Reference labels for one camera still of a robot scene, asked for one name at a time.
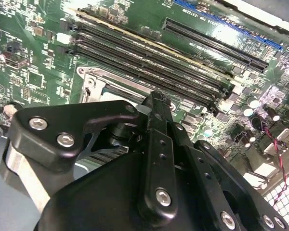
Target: dimm slot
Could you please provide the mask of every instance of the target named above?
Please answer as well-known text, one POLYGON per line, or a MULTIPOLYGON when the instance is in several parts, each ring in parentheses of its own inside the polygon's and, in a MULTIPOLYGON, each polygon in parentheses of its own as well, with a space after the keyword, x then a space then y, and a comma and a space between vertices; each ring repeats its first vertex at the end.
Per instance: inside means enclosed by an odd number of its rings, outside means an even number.
POLYGON ((127 93, 125 91, 122 91, 118 88, 115 88, 115 87, 109 85, 109 84, 106 84, 105 89, 107 89, 107 92, 109 92, 109 93, 115 94, 115 95, 120 96, 124 99, 128 99, 128 100, 130 100, 134 103, 137 103, 137 104, 141 104, 144 101, 144 99, 142 99, 142 98, 139 98, 139 97, 132 95, 130 93, 127 93))
POLYGON ((268 67, 268 63, 253 57, 239 49, 233 48, 228 44, 220 42, 217 39, 211 38, 205 34, 202 34, 199 31, 196 31, 186 25, 178 23, 174 20, 167 18, 163 28, 166 31, 172 32, 177 36, 188 40, 200 47, 211 50, 215 53, 222 55, 229 60, 232 60, 236 63, 242 64, 247 67, 257 68, 260 72, 263 72, 265 68, 268 67))
POLYGON ((118 47, 122 47, 122 48, 126 49, 127 51, 133 52, 137 55, 150 57, 150 58, 152 58, 152 61, 154 61, 158 64, 168 65, 171 68, 175 68, 179 72, 183 72, 184 73, 183 75, 186 75, 187 77, 194 78, 198 81, 201 81, 201 82, 203 82, 203 83, 205 83, 205 84, 207 84, 213 88, 216 88, 218 90, 222 90, 222 88, 223 88, 221 86, 221 83, 215 79, 206 77, 205 75, 202 75, 200 73, 195 73, 195 71, 193 71, 189 68, 183 67, 182 65, 180 65, 176 62, 172 62, 170 60, 167 60, 167 59, 165 59, 165 57, 161 57, 161 56, 158 56, 154 53, 151 53, 148 50, 144 51, 141 48, 136 47, 134 44, 127 42, 126 40, 119 39, 119 38, 117 38, 111 34, 99 31, 99 30, 94 29, 94 28, 89 28, 88 26, 84 26, 81 31, 89 34, 90 36, 94 36, 98 39, 105 39, 105 40, 117 45, 118 47))
POLYGON ((175 86, 171 83, 167 83, 163 80, 157 79, 154 75, 148 75, 146 73, 142 73, 139 70, 132 69, 132 67, 125 66, 125 63, 121 63, 117 60, 110 59, 104 55, 101 55, 97 52, 92 51, 90 48, 84 48, 83 46, 77 46, 76 54, 79 54, 88 59, 97 60, 103 64, 106 64, 109 67, 115 68, 116 70, 126 74, 135 79, 140 79, 152 86, 156 86, 157 88, 164 91, 172 91, 175 95, 182 97, 183 99, 190 100, 197 105, 208 107, 212 102, 209 100, 205 100, 203 98, 198 97, 197 95, 190 93, 179 86, 175 86))
POLYGON ((90 47, 90 48, 93 48, 93 49, 97 49, 97 50, 104 52, 104 53, 107 53, 107 54, 111 54, 115 57, 118 55, 118 52, 119 52, 120 58, 125 59, 126 62, 132 63, 133 65, 136 65, 139 68, 142 68, 144 70, 153 71, 155 73, 158 73, 158 75, 162 76, 163 78, 169 78, 172 81, 174 81, 174 83, 178 83, 182 86, 185 86, 186 88, 191 88, 192 90, 199 92, 200 96, 207 97, 208 99, 213 99, 212 95, 214 95, 213 100, 215 100, 215 98, 217 98, 217 97, 220 97, 220 94, 216 91, 210 90, 208 88, 200 87, 197 85, 197 83, 193 83, 190 80, 186 80, 186 79, 182 78, 182 76, 175 77, 174 71, 171 72, 171 71, 166 70, 166 69, 160 70, 156 66, 150 66, 150 64, 145 63, 142 60, 139 60, 134 56, 131 56, 131 54, 127 54, 127 53, 122 52, 120 50, 115 50, 112 47, 107 47, 103 44, 99 44, 98 41, 95 41, 95 43, 90 43, 90 42, 88 43, 87 41, 84 40, 84 38, 82 38, 82 41, 80 42, 80 44, 83 44, 83 45, 90 47))
POLYGON ((268 46, 273 47, 273 48, 275 48, 275 49, 278 49, 278 50, 280 50, 280 51, 283 50, 283 47, 282 47, 281 45, 279 45, 279 44, 277 44, 277 43, 275 43, 275 42, 272 42, 272 41, 270 41, 270 40, 261 38, 259 35, 254 36, 254 35, 252 35, 249 31, 244 30, 244 29, 241 29, 241 28, 239 28, 238 26, 233 25, 233 24, 231 24, 231 23, 228 23, 228 22, 220 19, 219 17, 217 17, 217 16, 215 16, 215 15, 211 15, 211 14, 206 13, 206 12, 201 12, 201 11, 199 11, 199 10, 196 9, 195 5, 192 5, 192 4, 190 4, 190 3, 188 3, 188 2, 186 2, 186 1, 184 1, 184 0, 173 0, 173 2, 176 3, 176 4, 178 4, 178 5, 180 5, 180 6, 183 6, 184 8, 187 8, 187 9, 189 9, 189 10, 191 10, 191 11, 193 11, 193 12, 195 12, 195 13, 201 15, 201 16, 204 16, 204 17, 206 17, 206 18, 209 18, 209 19, 211 19, 211 20, 213 20, 213 21, 215 21, 215 22, 217 22, 217 23, 220 23, 220 24, 222 24, 222 25, 228 26, 228 27, 230 27, 231 29, 233 29, 233 30, 235 30, 235 31, 238 31, 238 32, 240 32, 240 33, 242 33, 242 34, 244 34, 244 35, 246 35, 246 36, 248 36, 248 37, 250 37, 250 38, 252 38, 252 39, 254 39, 254 40, 257 40, 257 41, 259 41, 259 42, 261 42, 261 43, 264 43, 265 45, 268 45, 268 46))

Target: mounting hole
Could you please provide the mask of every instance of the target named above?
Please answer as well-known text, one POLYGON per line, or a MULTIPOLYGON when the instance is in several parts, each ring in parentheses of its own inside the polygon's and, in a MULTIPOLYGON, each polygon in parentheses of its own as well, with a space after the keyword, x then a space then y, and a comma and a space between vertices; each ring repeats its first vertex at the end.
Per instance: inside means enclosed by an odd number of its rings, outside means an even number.
POLYGON ((212 179, 212 177, 210 176, 210 174, 209 174, 209 173, 205 173, 204 175, 205 175, 205 177, 206 177, 207 179, 209 179, 209 180, 211 180, 211 179, 212 179))
POLYGON ((159 157, 160 157, 162 160, 166 160, 166 155, 163 154, 163 153, 159 154, 159 157))
POLYGON ((160 140, 159 143, 162 145, 162 146, 165 146, 166 143, 164 142, 164 140, 160 140))

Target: green circuit board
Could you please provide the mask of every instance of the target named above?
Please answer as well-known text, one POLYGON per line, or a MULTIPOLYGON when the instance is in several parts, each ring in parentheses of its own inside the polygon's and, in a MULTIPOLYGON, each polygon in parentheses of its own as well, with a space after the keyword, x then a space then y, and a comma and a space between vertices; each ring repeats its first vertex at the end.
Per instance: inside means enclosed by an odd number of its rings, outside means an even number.
MULTIPOLYGON (((79 2, 0 0, 0 106, 11 101, 23 107, 83 102, 86 76, 98 73, 112 87, 134 96, 135 103, 152 90, 164 92, 171 98, 174 120, 184 125, 191 140, 205 135, 216 148, 231 148, 229 160, 246 151, 229 139, 235 124, 250 128, 240 110, 250 96, 281 117, 289 110, 288 35, 211 0, 79 2), (209 48, 210 42, 204 45, 188 38, 190 34, 182 36, 182 25, 223 43, 224 53, 209 48), (130 46, 134 53, 124 49, 130 46), (149 58, 140 55, 145 50, 149 58), (234 50, 258 61, 245 64, 238 53, 233 59, 234 50), (238 95, 232 102, 236 110, 226 101, 231 92, 238 95), (226 119, 218 118, 211 107, 226 119), (211 128, 209 136, 205 126, 211 128)), ((108 99, 107 93, 115 94, 104 88, 102 100, 108 99)), ((262 107, 254 112, 273 124, 262 107)), ((0 124, 9 121, 0 116, 0 124)), ((256 138, 262 136, 250 129, 256 138)))

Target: pcie slot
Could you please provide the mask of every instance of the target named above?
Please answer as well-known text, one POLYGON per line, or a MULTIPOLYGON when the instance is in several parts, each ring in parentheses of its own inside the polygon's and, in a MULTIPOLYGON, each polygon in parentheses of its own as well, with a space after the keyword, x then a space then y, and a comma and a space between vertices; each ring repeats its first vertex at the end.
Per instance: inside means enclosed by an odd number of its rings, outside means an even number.
POLYGON ((107 40, 113 44, 115 44, 118 47, 122 47, 124 49, 126 49, 127 51, 133 52, 137 55, 140 56, 147 56, 150 57, 152 59, 152 61, 161 64, 161 65, 167 65, 170 68, 174 68, 176 70, 178 70, 179 72, 183 72, 185 75, 187 75, 188 77, 194 78, 198 81, 201 81, 213 88, 216 89, 221 89, 221 84, 219 81, 206 77, 205 75, 202 75, 200 73, 195 73, 195 71, 188 69, 176 62, 172 62, 170 60, 165 59, 165 57, 162 56, 158 56, 152 52, 150 52, 149 50, 143 50, 140 47, 136 47, 134 44, 128 42, 127 40, 123 40, 123 39, 119 39, 111 34, 105 33, 103 31, 97 30, 95 28, 89 27, 87 25, 83 25, 81 32, 89 34, 90 36, 94 36, 96 38, 99 39, 104 39, 107 40))
POLYGON ((259 72, 263 72, 264 69, 267 68, 269 65, 268 63, 258 58, 255 58, 252 55, 233 48, 228 44, 220 42, 217 39, 211 38, 205 34, 202 34, 199 31, 196 31, 169 18, 166 19, 163 28, 166 31, 172 32, 189 42, 192 42, 200 47, 220 54, 231 61, 247 67, 251 66, 253 67, 253 69, 256 68, 259 72))
POLYGON ((244 35, 246 35, 246 36, 248 36, 248 37, 250 37, 250 38, 252 38, 254 40, 257 40, 257 41, 259 41, 261 43, 264 43, 267 46, 273 47, 273 48, 278 49, 280 51, 283 50, 283 47, 281 45, 279 45, 279 44, 277 44, 275 42, 272 42, 270 40, 261 38, 259 35, 254 36, 249 31, 241 29, 237 25, 233 25, 231 23, 228 23, 227 21, 222 20, 222 19, 220 19, 219 17, 217 17, 215 15, 212 15, 212 14, 206 13, 206 12, 201 12, 201 11, 196 9, 195 5, 192 5, 192 4, 190 4, 190 3, 188 3, 188 2, 186 2, 184 0, 174 0, 174 3, 176 3, 176 4, 180 5, 180 6, 183 6, 184 8, 187 8, 187 9, 189 9, 189 10, 191 10, 191 11, 193 11, 193 12, 195 12, 195 13, 201 15, 201 16, 204 16, 204 17, 206 17, 206 18, 208 18, 210 20, 213 20, 213 21, 215 21, 217 23, 220 23, 222 25, 228 26, 229 28, 234 29, 235 31, 238 31, 238 32, 240 32, 240 33, 242 33, 242 34, 244 34, 244 35))
POLYGON ((184 86, 185 88, 190 88, 194 91, 197 91, 199 93, 200 97, 207 98, 209 100, 214 100, 212 96, 219 97, 220 94, 218 92, 215 92, 213 90, 210 90, 208 88, 204 88, 199 86, 198 84, 192 83, 189 80, 186 80, 182 77, 176 77, 174 74, 171 74, 171 72, 167 71, 166 69, 158 69, 155 66, 150 66, 148 63, 145 63, 142 60, 137 59, 134 56, 130 56, 127 53, 124 53, 119 50, 114 50, 111 47, 107 47, 105 45, 98 44, 98 42, 95 43, 88 43, 86 41, 81 41, 80 44, 85 45, 86 47, 90 47, 94 50, 113 55, 114 57, 120 57, 121 60, 128 62, 134 66, 137 66, 138 68, 143 69, 144 71, 157 73, 159 76, 163 77, 164 79, 171 80, 174 84, 179 84, 181 86, 184 86))
POLYGON ((113 60, 113 59, 111 59, 105 55, 101 55, 101 54, 95 52, 94 50, 92 50, 90 48, 85 48, 83 46, 77 45, 77 49, 75 52, 76 52, 76 54, 79 54, 79 55, 86 57, 88 59, 93 59, 93 60, 101 62, 105 65, 108 65, 109 67, 114 68, 114 69, 126 74, 127 76, 142 80, 142 81, 144 81, 144 82, 146 82, 152 86, 155 86, 161 90, 172 91, 175 95, 178 95, 178 96, 182 97, 183 99, 190 100, 197 105, 208 107, 212 103, 212 101, 198 97, 197 95, 180 88, 180 86, 175 86, 172 83, 165 82, 161 79, 158 79, 152 73, 150 73, 152 75, 143 73, 142 71, 139 71, 136 68, 133 68, 131 65, 128 66, 128 64, 126 64, 124 62, 120 62, 118 60, 113 60))

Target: black pcie slot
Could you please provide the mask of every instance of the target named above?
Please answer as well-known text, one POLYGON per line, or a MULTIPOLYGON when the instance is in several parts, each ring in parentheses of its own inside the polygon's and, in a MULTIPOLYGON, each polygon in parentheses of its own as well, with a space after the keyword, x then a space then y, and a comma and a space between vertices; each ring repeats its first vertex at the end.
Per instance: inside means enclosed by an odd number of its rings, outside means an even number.
POLYGON ((261 59, 255 58, 239 49, 233 48, 228 44, 220 42, 217 39, 211 38, 199 31, 196 31, 188 26, 185 26, 179 22, 166 19, 163 29, 172 32, 177 36, 190 41, 200 47, 213 51, 222 55, 229 60, 236 63, 242 64, 244 66, 251 66, 252 69, 263 72, 265 68, 268 67, 268 63, 262 61, 261 59))
POLYGON ((142 98, 139 98, 139 97, 137 97, 133 94, 130 94, 128 92, 122 91, 118 88, 115 88, 115 87, 109 85, 109 84, 106 84, 105 88, 107 89, 107 92, 115 94, 117 96, 120 96, 124 99, 128 99, 134 103, 141 104, 144 101, 144 99, 142 99, 142 98))
POLYGON ((154 75, 148 75, 145 74, 139 70, 132 69, 131 67, 128 67, 124 64, 124 62, 112 60, 106 56, 103 56, 101 54, 98 54, 94 51, 90 51, 89 49, 84 49, 82 47, 77 47, 76 53, 86 57, 88 59, 93 59, 97 60, 103 64, 106 64, 112 68, 115 68, 116 70, 123 72, 124 74, 135 78, 135 79, 140 79, 142 81, 145 81, 148 84, 151 84, 152 86, 156 86, 157 88, 164 90, 164 91, 172 91, 175 95, 178 95, 184 99, 190 100, 194 102, 197 105, 208 107, 212 101, 203 99, 201 97, 198 97, 197 95, 190 93, 178 86, 172 85, 171 83, 167 83, 163 80, 160 80, 154 75))
POLYGON ((195 80, 203 82, 203 83, 207 84, 208 86, 211 86, 211 87, 216 88, 218 90, 222 89, 221 83, 219 81, 212 79, 212 78, 209 78, 209 77, 206 77, 205 75, 202 75, 200 73, 195 73, 191 69, 188 69, 188 68, 186 68, 180 64, 177 64, 176 62, 171 62, 171 61, 165 59, 164 57, 160 57, 154 53, 151 53, 148 50, 142 50, 141 48, 136 47, 134 44, 129 43, 126 40, 119 39, 119 38, 117 38, 111 34, 105 33, 103 31, 99 31, 99 30, 92 28, 92 27, 89 27, 87 25, 82 26, 81 32, 87 33, 90 36, 93 36, 93 37, 96 37, 99 39, 104 39, 106 41, 109 41, 109 42, 115 44, 116 46, 121 47, 127 51, 133 52, 137 55, 149 57, 150 59, 152 59, 152 61, 154 61, 160 65, 166 65, 166 66, 169 66, 170 68, 174 68, 174 69, 178 70, 179 72, 183 72, 184 73, 183 75, 186 75, 187 77, 190 77, 190 78, 194 78, 195 80))
POLYGON ((128 54, 121 52, 119 50, 113 50, 111 47, 101 45, 97 42, 92 43, 92 42, 87 42, 84 40, 82 40, 80 42, 80 44, 85 45, 87 47, 90 47, 94 50, 104 52, 106 54, 111 54, 114 57, 117 57, 119 55, 121 60, 124 60, 125 62, 128 62, 130 64, 133 64, 134 66, 137 66, 138 68, 141 68, 145 71, 157 73, 159 76, 161 76, 163 78, 171 79, 171 81, 173 81, 174 84, 179 84, 179 85, 184 86, 186 88, 190 88, 194 91, 197 91, 199 93, 200 97, 201 97, 201 95, 203 95, 203 97, 207 97, 208 99, 214 100, 215 98, 220 96, 220 94, 216 91, 198 86, 198 84, 192 83, 189 80, 186 80, 184 78, 176 77, 176 76, 172 75, 171 73, 167 72, 165 69, 160 70, 160 69, 156 68, 155 66, 150 66, 148 63, 142 62, 141 60, 139 60, 133 56, 129 56, 128 54))

